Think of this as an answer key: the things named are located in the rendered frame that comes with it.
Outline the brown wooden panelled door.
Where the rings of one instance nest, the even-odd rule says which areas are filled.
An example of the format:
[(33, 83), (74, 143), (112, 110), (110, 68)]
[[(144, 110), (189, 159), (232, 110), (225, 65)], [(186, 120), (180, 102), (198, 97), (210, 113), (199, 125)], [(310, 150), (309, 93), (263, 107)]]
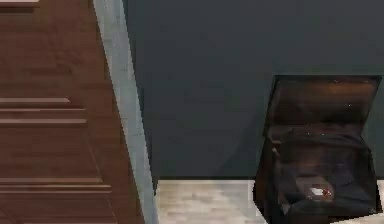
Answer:
[(0, 0), (0, 224), (145, 224), (92, 0)]

